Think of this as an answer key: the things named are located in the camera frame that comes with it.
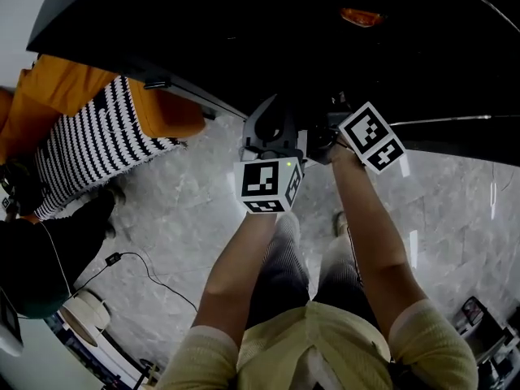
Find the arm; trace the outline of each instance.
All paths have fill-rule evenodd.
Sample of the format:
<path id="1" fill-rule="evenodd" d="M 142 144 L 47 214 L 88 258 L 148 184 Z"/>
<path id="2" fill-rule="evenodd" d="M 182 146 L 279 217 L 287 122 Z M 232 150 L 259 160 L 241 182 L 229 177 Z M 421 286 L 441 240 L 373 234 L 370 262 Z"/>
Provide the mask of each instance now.
<path id="1" fill-rule="evenodd" d="M 399 232 L 358 158 L 337 145 L 331 160 L 366 297 L 393 357 L 433 388 L 477 388 L 470 347 L 415 281 Z"/>
<path id="2" fill-rule="evenodd" d="M 244 218 L 211 269 L 192 328 L 162 374 L 158 390 L 228 388 L 236 376 L 249 302 L 275 222 L 275 214 Z"/>
<path id="3" fill-rule="evenodd" d="M 356 155 L 336 145 L 331 160 L 366 297 L 388 338 L 401 312 L 426 295 L 412 274 L 401 236 Z"/>
<path id="4" fill-rule="evenodd" d="M 247 214 L 211 270 L 194 327 L 219 329 L 240 348 L 249 302 L 275 222 L 276 214 Z"/>

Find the gray tile floor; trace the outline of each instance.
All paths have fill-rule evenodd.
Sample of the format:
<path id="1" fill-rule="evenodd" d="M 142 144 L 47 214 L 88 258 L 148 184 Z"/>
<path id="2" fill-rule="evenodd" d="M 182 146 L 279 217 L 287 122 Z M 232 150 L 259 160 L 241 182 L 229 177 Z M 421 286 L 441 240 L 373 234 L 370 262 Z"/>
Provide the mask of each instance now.
<path id="1" fill-rule="evenodd" d="M 128 201 L 114 213 L 119 234 L 105 242 L 78 284 L 97 273 L 114 251 L 134 252 L 153 264 L 162 282 L 197 305 L 213 262 L 245 214 L 232 182 L 241 130 L 240 120 L 219 117 L 188 140 L 188 150 L 170 152 L 121 178 Z M 408 251 L 410 232 L 417 230 L 419 283 L 447 317 L 476 294 L 503 320 L 520 298 L 520 279 L 513 271 L 520 270 L 520 172 L 423 152 L 410 151 L 408 159 L 410 176 L 404 178 L 396 165 L 372 180 Z M 498 187 L 494 219 L 493 176 Z M 306 171 L 293 210 L 301 222 L 301 248 L 314 292 L 321 254 L 333 238 L 332 216 L 340 210 L 330 167 Z M 89 287 L 110 308 L 108 331 L 135 358 L 164 366 L 193 321 L 191 306 L 147 279 L 135 256 L 125 256 Z"/>

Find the shirt sleeve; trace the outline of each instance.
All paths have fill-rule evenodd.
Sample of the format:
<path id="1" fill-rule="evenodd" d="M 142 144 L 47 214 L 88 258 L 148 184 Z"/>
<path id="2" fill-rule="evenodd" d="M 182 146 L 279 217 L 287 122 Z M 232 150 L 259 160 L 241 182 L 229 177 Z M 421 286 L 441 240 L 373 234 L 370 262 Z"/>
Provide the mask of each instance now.
<path id="1" fill-rule="evenodd" d="M 238 348 L 224 332 L 193 327 L 170 360 L 158 390 L 227 389 L 236 375 Z"/>
<path id="2" fill-rule="evenodd" d="M 477 365 L 469 345 L 427 299 L 399 315 L 388 345 L 397 362 L 410 366 L 432 388 L 477 388 Z"/>

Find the forearm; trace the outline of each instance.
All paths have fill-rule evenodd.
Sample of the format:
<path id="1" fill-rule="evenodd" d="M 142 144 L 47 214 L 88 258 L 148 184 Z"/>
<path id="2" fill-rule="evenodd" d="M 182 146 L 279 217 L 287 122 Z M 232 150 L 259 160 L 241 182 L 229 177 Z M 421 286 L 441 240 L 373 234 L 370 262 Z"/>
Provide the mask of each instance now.
<path id="1" fill-rule="evenodd" d="M 399 232 L 365 169 L 353 154 L 336 152 L 332 166 L 366 297 L 381 332 L 388 336 L 399 314 L 426 295 L 414 279 Z"/>
<path id="2" fill-rule="evenodd" d="M 360 251 L 358 264 L 364 271 L 380 271 L 407 263 L 401 236 L 361 163 L 343 149 L 334 156 L 332 168 L 354 248 Z"/>
<path id="3" fill-rule="evenodd" d="M 276 214 L 247 214 L 214 264 L 205 291 L 249 299 L 275 230 L 275 222 Z"/>
<path id="4" fill-rule="evenodd" d="M 240 348 L 276 214 L 248 214 L 211 270 L 193 326 L 215 327 Z"/>

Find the wall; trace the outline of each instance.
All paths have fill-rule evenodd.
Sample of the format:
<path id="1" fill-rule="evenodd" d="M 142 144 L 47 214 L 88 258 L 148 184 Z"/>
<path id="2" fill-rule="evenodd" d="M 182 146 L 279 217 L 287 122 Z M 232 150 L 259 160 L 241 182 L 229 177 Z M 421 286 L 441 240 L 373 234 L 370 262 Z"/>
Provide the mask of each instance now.
<path id="1" fill-rule="evenodd" d="M 36 55 L 26 52 L 33 24 L 44 0 L 0 0 L 0 86 L 14 88 L 20 69 Z"/>
<path id="2" fill-rule="evenodd" d="M 102 382 L 83 367 L 41 320 L 21 319 L 24 352 L 0 350 L 0 375 L 14 390 L 99 390 Z"/>

